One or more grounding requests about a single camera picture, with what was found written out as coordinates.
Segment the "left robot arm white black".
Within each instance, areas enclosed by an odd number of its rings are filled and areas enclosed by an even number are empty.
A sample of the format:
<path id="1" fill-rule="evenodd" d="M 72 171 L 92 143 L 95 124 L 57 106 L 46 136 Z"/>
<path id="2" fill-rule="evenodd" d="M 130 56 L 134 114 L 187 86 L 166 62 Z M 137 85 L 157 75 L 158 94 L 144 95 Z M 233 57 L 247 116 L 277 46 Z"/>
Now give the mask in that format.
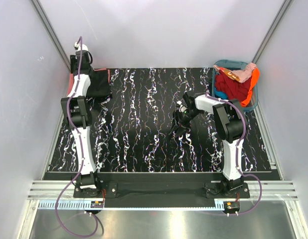
<path id="1" fill-rule="evenodd" d="M 76 191 L 86 192 L 97 197 L 102 192 L 102 185 L 96 176 L 96 165 L 92 156 L 90 130 L 91 112 L 86 100 L 91 85 L 92 55 L 84 45 L 80 50 L 75 47 L 75 54 L 70 56 L 70 80 L 67 97 L 61 99 L 65 123 L 74 137 L 78 156 L 78 176 L 75 178 Z"/>

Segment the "black t shirt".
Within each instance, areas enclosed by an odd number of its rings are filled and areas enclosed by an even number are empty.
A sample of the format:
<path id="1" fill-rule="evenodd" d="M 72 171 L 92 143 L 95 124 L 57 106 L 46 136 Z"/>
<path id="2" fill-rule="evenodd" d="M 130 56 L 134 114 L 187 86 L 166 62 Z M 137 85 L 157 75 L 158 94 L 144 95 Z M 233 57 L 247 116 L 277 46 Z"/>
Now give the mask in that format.
<path id="1" fill-rule="evenodd" d="M 86 94 L 88 98 L 106 98 L 111 94 L 109 69 L 92 69 L 89 77 L 91 84 Z"/>

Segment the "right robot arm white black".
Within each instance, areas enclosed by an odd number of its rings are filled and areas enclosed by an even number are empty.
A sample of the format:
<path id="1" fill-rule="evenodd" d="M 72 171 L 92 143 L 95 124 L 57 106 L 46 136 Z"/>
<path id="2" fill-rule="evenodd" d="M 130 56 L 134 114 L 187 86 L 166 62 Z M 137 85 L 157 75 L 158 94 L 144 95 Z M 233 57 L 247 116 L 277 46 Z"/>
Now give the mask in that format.
<path id="1" fill-rule="evenodd" d="M 237 99 L 215 98 L 208 93 L 184 93 L 182 98 L 182 101 L 177 102 L 176 110 L 172 114 L 168 137 L 177 138 L 188 133 L 191 128 L 190 122 L 197 115 L 203 112 L 213 114 L 217 135 L 223 141 L 224 167 L 221 182 L 214 191 L 207 192 L 214 196 L 222 193 L 225 197 L 233 197 L 244 184 L 241 154 L 247 123 L 240 102 Z"/>

